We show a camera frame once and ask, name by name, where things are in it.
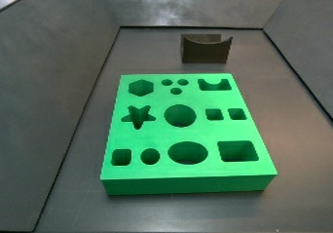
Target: arch-shaped hole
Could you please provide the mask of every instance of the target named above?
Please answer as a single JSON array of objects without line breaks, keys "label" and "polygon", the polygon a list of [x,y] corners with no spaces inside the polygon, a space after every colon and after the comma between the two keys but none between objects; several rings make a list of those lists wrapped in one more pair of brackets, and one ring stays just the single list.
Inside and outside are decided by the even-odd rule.
[{"label": "arch-shaped hole", "polygon": [[155,165],[160,160],[160,153],[152,148],[145,149],[140,154],[140,159],[147,165]]},{"label": "arch-shaped hole", "polygon": [[199,164],[208,156],[205,147],[191,141],[173,144],[168,153],[171,159],[184,165]]},{"label": "arch-shaped hole", "polygon": [[196,115],[191,107],[176,104],[165,110],[164,118],[172,126],[183,128],[188,127],[195,122]]},{"label": "arch-shaped hole", "polygon": [[221,79],[220,83],[211,84],[204,79],[199,79],[199,87],[203,91],[228,91],[232,90],[228,79]]}]

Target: gray wall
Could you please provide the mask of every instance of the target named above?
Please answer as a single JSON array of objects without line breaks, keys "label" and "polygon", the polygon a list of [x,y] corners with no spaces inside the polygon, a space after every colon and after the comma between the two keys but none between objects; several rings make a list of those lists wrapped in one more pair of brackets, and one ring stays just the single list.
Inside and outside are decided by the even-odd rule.
[{"label": "gray wall", "polygon": [[121,25],[263,28],[283,0],[107,0]]},{"label": "gray wall", "polygon": [[0,231],[34,229],[117,30],[101,0],[0,13]]},{"label": "gray wall", "polygon": [[333,0],[285,0],[264,31],[333,117]]}]

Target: circular hole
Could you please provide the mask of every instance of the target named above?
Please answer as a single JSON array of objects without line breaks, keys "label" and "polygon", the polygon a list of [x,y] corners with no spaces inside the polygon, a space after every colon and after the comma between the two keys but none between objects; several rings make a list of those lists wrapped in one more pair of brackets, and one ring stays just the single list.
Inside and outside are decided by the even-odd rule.
[{"label": "circular hole", "polygon": [[173,144],[168,153],[171,159],[183,165],[195,165],[203,162],[208,156],[204,146],[191,141]]},{"label": "circular hole", "polygon": [[196,115],[191,107],[176,104],[165,110],[164,118],[172,126],[183,128],[195,122]]},{"label": "circular hole", "polygon": [[161,81],[161,84],[164,86],[171,86],[172,85],[172,80],[165,79],[165,80]]},{"label": "circular hole", "polygon": [[175,88],[175,89],[171,90],[171,92],[172,92],[173,95],[180,95],[183,93],[183,90],[179,89],[179,88]]},{"label": "circular hole", "polygon": [[155,149],[145,149],[140,154],[140,159],[147,165],[153,165],[160,160],[160,153]]},{"label": "circular hole", "polygon": [[179,80],[179,84],[180,84],[181,86],[187,86],[187,85],[189,84],[189,81],[185,80],[185,79],[181,79],[181,80]]}]

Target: green foam block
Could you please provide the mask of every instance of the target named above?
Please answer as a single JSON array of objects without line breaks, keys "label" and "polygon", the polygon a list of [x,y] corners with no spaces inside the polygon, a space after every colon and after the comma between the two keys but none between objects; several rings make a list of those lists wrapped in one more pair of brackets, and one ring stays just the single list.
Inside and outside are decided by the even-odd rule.
[{"label": "green foam block", "polygon": [[231,74],[123,75],[100,176],[109,195],[264,190],[276,175]]}]

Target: rectangular hole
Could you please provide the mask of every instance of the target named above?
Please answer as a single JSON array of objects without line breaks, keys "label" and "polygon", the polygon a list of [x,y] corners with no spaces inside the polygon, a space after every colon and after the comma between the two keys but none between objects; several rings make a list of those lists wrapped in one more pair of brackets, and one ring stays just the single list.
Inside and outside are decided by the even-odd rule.
[{"label": "rectangular hole", "polygon": [[223,120],[224,119],[223,112],[217,108],[205,109],[205,117],[207,117],[207,120]]},{"label": "rectangular hole", "polygon": [[247,120],[245,111],[241,108],[228,109],[232,120]]},{"label": "rectangular hole", "polygon": [[217,142],[221,160],[224,162],[257,161],[259,157],[251,141]]},{"label": "rectangular hole", "polygon": [[112,166],[128,166],[132,161],[132,150],[131,149],[116,149],[112,152]]}]

